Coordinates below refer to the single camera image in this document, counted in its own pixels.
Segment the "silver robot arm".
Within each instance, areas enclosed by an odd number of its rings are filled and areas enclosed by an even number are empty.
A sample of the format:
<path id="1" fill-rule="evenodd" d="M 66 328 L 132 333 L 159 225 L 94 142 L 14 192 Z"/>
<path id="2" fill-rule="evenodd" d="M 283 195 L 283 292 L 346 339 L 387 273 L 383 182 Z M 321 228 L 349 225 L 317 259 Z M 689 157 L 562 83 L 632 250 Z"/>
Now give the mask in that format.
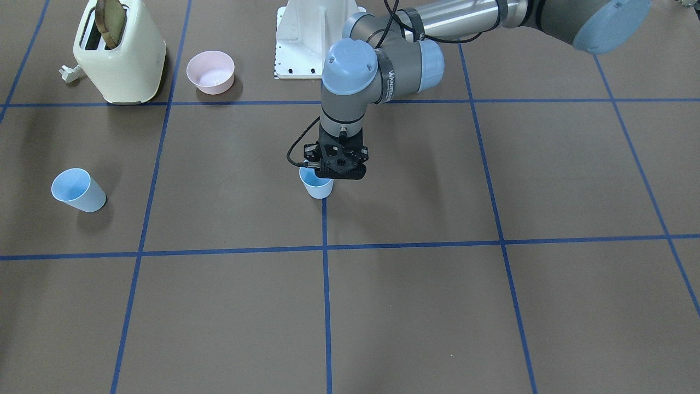
<path id="1" fill-rule="evenodd" d="M 293 161 L 320 178 L 359 180 L 369 150 L 363 123 L 370 104 L 419 93 L 444 75 L 441 43 L 470 43 L 498 28 L 529 27 L 593 55 L 628 40 L 651 8 L 649 1 L 439 1 L 388 8 L 387 16 L 359 12 L 325 56 L 318 139 Z"/>

